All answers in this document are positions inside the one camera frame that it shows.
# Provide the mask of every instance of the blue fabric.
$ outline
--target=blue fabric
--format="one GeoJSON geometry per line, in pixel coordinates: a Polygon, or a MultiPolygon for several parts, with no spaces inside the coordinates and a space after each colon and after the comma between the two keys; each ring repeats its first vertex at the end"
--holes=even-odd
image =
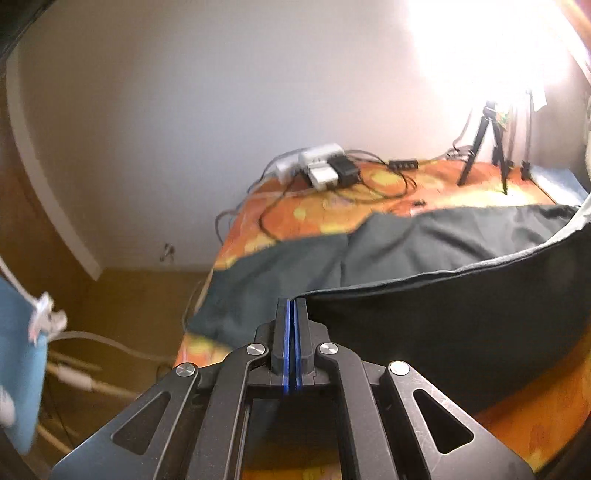
{"type": "Polygon", "coordinates": [[[47,338],[28,341],[33,307],[0,277],[0,385],[14,401],[16,421],[6,434],[20,454],[29,451],[35,433],[47,361],[47,338]]]}
{"type": "Polygon", "coordinates": [[[532,165],[530,175],[534,183],[559,205],[578,206],[587,198],[587,191],[568,168],[532,165]]]}

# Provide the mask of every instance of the power adapter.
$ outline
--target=power adapter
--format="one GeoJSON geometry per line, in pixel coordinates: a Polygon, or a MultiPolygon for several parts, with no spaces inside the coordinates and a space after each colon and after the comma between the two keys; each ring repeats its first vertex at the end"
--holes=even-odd
{"type": "Polygon", "coordinates": [[[273,173],[282,185],[287,185],[290,180],[300,171],[300,164],[297,157],[282,158],[275,162],[273,173]]]}
{"type": "Polygon", "coordinates": [[[329,160],[343,156],[343,148],[337,144],[321,145],[300,153],[299,166],[318,191],[337,188],[339,175],[329,160]]]}
{"type": "Polygon", "coordinates": [[[337,155],[327,160],[339,177],[338,186],[345,188],[359,182],[359,167],[345,155],[337,155]]]}

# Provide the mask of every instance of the power strip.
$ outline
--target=power strip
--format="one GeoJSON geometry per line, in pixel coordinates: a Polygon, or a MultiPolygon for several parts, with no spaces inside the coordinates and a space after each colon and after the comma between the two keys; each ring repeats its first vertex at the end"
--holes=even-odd
{"type": "Polygon", "coordinates": [[[389,160],[388,168],[392,171],[418,170],[418,160],[416,158],[389,160]]]}

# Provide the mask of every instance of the blue stripe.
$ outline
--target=blue stripe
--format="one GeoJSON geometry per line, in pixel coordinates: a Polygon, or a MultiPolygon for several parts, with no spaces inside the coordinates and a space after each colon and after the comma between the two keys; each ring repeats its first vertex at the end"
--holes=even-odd
{"type": "Polygon", "coordinates": [[[288,300],[285,306],[285,336],[283,337],[283,393],[290,392],[290,327],[291,327],[291,302],[288,300]]]}
{"type": "Polygon", "coordinates": [[[295,387],[301,390],[301,345],[300,345],[300,321],[297,316],[297,305],[296,301],[291,302],[294,309],[293,322],[294,322],[294,344],[295,344],[295,387]]]}

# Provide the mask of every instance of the wooden floor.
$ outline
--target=wooden floor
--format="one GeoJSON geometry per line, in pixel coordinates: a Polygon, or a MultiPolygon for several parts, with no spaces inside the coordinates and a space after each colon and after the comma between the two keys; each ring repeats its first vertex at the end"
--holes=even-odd
{"type": "MultiPolygon", "coordinates": [[[[153,355],[176,355],[183,335],[181,317],[187,301],[207,273],[106,270],[90,288],[68,330],[85,330],[115,339],[130,348],[153,355]]],[[[88,340],[63,340],[52,348],[102,366],[102,380],[129,390],[144,392],[156,380],[157,363],[142,361],[114,348],[88,340]]],[[[117,415],[126,402],[97,393],[76,391],[48,375],[46,382],[55,397],[64,422],[79,435],[79,443],[117,415]]],[[[52,410],[44,388],[44,402],[52,410]]],[[[64,443],[68,440],[59,424],[48,428],[64,443]]],[[[43,440],[37,451],[50,464],[61,455],[43,440]]]]}

